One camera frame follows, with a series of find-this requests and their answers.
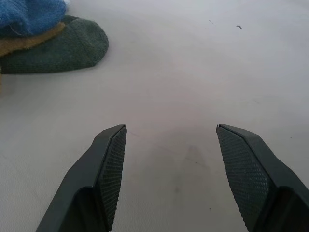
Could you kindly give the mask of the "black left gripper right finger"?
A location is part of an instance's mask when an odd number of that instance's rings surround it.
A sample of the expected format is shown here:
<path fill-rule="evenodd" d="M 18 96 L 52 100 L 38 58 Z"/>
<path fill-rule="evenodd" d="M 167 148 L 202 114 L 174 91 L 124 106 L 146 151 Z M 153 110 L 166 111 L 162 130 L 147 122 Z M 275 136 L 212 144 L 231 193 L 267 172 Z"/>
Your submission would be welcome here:
<path fill-rule="evenodd" d="M 270 150 L 245 129 L 216 127 L 226 176 L 250 232 L 307 232 L 309 190 Z"/>

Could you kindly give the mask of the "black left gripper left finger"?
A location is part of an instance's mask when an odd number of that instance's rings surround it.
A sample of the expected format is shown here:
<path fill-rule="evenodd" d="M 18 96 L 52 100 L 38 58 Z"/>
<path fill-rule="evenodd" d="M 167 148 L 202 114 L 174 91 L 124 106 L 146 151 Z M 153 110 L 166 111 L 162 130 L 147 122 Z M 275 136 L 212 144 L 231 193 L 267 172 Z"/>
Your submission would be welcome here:
<path fill-rule="evenodd" d="M 98 134 L 70 167 L 51 200 L 38 232 L 110 232 L 117 209 L 127 128 Z"/>

